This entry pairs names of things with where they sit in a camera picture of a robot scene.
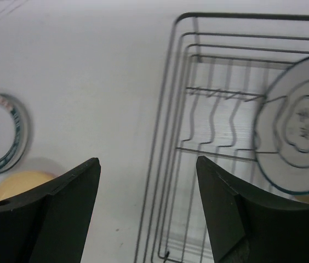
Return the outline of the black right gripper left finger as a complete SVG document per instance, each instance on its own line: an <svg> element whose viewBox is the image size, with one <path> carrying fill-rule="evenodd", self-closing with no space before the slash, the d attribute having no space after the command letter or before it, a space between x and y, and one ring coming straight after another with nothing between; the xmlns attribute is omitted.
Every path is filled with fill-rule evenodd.
<svg viewBox="0 0 309 263"><path fill-rule="evenodd" d="M91 158L0 201L0 262L80 262L100 174Z"/></svg>

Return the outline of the yellow plastic plate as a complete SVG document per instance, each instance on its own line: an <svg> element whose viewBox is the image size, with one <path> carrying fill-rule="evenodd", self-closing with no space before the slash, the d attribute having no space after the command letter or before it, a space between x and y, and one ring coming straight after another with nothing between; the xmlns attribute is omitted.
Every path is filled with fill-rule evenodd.
<svg viewBox="0 0 309 263"><path fill-rule="evenodd" d="M0 201L29 191L55 178L43 171L21 171L0 182Z"/></svg>

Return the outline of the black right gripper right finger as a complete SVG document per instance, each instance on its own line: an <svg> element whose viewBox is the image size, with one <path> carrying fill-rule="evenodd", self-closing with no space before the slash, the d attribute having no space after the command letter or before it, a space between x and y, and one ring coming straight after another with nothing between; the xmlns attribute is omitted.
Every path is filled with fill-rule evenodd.
<svg viewBox="0 0 309 263"><path fill-rule="evenodd" d="M262 190L204 156L196 170L215 262L309 262L309 204Z"/></svg>

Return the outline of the white plate green lettered rim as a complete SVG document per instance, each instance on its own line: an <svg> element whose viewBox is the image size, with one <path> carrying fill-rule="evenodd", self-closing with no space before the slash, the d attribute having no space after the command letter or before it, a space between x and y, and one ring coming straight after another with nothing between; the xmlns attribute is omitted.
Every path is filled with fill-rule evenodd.
<svg viewBox="0 0 309 263"><path fill-rule="evenodd" d="M0 174L23 158L32 138L32 122L23 102L0 93Z"/></svg>

